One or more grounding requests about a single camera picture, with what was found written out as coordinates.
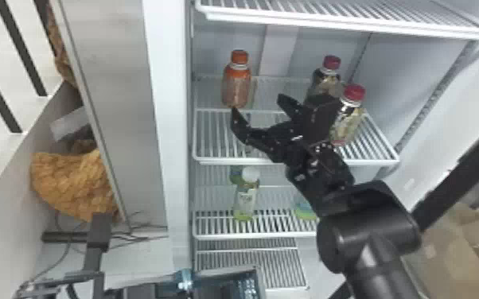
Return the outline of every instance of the woven basket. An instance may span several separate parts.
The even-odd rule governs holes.
[[[93,212],[118,211],[97,149],[70,156],[35,153],[31,177],[44,201],[77,219],[89,222]]]

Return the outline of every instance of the wire shelf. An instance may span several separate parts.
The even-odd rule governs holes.
[[[269,127],[288,118],[276,104],[283,93],[302,99],[308,80],[253,77],[251,108],[241,109],[253,127]],[[202,165],[271,165],[265,153],[245,146],[230,130],[230,110],[220,102],[220,77],[202,75],[194,84],[193,158]],[[365,114],[355,139],[336,148],[349,166],[392,166],[399,156],[372,118]]]
[[[208,20],[479,40],[479,18],[432,0],[196,0]]]
[[[268,289],[306,288],[293,239],[197,241],[195,271],[257,265]]]
[[[201,165],[193,162],[193,179],[195,186],[222,186],[231,184],[230,166],[228,165]],[[260,184],[262,186],[291,186],[286,179],[284,164],[263,165],[258,167],[260,171]]]
[[[236,187],[199,187],[192,209],[193,237],[199,240],[313,237],[318,220],[299,219],[292,186],[260,187],[251,221],[232,216]]]

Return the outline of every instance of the bottle label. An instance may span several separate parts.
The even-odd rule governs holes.
[[[238,186],[234,213],[241,216],[252,216],[255,212],[257,188],[243,188]]]
[[[334,146],[344,146],[351,141],[360,124],[362,114],[362,107],[346,107],[339,111],[330,132]]]

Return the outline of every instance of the wall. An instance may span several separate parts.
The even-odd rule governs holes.
[[[52,214],[30,188],[29,165],[33,153],[51,150],[49,124],[73,110],[77,97],[66,83],[60,87],[0,176],[0,298],[9,298],[33,275],[41,233]]]
[[[414,207],[479,139],[479,60],[447,88],[401,154],[386,182],[407,208]]]

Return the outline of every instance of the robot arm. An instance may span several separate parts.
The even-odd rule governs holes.
[[[419,248],[418,225],[382,181],[354,185],[349,167],[329,142],[338,103],[329,95],[305,107],[286,95],[277,103],[290,118],[251,128],[232,108],[236,137],[286,165],[287,179],[320,218],[317,250],[325,266],[343,274],[356,299],[420,296],[400,256]]]

